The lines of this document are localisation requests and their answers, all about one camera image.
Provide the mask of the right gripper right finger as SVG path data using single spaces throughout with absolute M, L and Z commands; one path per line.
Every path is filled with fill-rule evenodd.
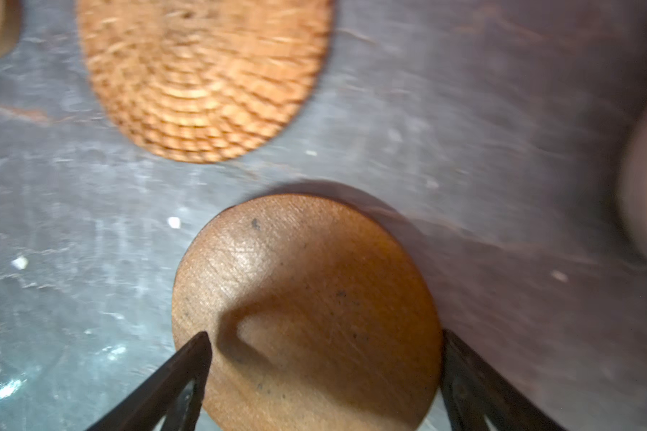
M 443 340 L 441 394 L 451 429 L 564 430 L 454 332 L 444 330 Z

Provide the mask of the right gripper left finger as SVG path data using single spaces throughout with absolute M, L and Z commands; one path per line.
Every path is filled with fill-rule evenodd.
M 198 332 L 143 384 L 90 431 L 163 430 L 196 428 L 212 362 L 212 345 L 206 332 Z

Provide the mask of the brown wooden round coaster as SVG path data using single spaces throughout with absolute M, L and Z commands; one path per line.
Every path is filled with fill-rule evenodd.
M 280 194 L 213 218 L 177 269 L 172 335 L 212 345 L 223 430 L 415 430 L 441 375 L 433 297 L 404 247 L 332 199 Z

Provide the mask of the rattan round coaster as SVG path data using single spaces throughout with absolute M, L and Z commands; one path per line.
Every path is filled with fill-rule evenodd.
M 89 82 L 152 154 L 219 163 L 280 133 L 313 92 L 332 1 L 79 1 Z

